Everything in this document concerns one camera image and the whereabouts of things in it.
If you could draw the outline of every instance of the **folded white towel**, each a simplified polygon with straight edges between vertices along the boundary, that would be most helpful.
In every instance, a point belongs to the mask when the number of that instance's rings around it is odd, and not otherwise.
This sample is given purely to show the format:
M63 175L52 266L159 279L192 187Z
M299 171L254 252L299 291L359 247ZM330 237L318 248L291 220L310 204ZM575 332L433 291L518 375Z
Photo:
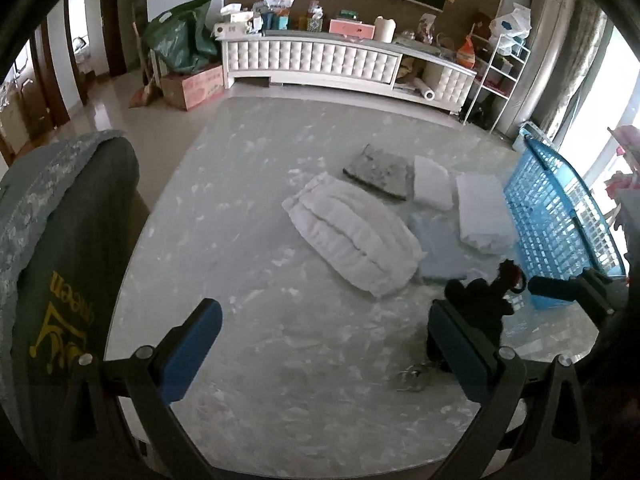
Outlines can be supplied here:
M457 178L460 239L486 254L504 254L518 241L513 218L493 175L462 173Z
M420 155L414 160L414 200L448 211L453 207L449 171L434 160Z

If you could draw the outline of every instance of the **white tufted cabinet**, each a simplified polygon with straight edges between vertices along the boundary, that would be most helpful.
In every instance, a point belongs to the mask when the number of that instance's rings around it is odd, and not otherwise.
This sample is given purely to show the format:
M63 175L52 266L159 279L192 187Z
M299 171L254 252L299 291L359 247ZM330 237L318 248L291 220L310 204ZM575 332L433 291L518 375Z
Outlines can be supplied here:
M308 84L401 98L458 113L475 73L429 54L377 41L353 41L340 36L304 34L250 36L223 40L225 86L237 77L269 77L272 82ZM436 92L433 101L395 91L402 56L428 62L424 80Z

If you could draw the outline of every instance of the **green plastic bag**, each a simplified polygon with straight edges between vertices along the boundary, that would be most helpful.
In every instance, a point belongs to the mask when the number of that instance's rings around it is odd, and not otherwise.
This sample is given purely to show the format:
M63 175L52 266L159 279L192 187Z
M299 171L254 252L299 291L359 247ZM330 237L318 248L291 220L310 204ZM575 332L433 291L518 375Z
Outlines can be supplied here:
M147 26L144 40L174 72L193 74L218 58L205 26L211 0L193 0L163 12Z

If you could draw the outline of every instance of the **blue plastic basket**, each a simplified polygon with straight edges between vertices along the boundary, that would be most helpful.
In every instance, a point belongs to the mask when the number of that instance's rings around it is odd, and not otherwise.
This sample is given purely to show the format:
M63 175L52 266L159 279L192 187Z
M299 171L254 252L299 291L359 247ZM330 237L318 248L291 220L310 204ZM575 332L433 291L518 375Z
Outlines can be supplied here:
M525 137L522 155L504 195L520 235L525 275L566 280L585 267L623 276L609 226L574 168L555 150ZM531 295L538 309L566 302Z

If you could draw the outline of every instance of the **paper roll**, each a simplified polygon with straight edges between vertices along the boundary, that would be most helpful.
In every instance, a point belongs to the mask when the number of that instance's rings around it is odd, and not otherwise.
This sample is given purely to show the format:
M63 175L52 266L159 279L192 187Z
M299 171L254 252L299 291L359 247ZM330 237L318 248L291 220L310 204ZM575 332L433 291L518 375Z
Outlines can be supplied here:
M391 43L396 31L396 22L394 20L385 20L382 16L378 16L375 25L376 30L373 33L373 39L382 43Z
M414 80L411 83L417 88L418 92L422 94L427 101L433 101L436 97L436 94L431 88L427 86L427 84L417 77L414 77Z

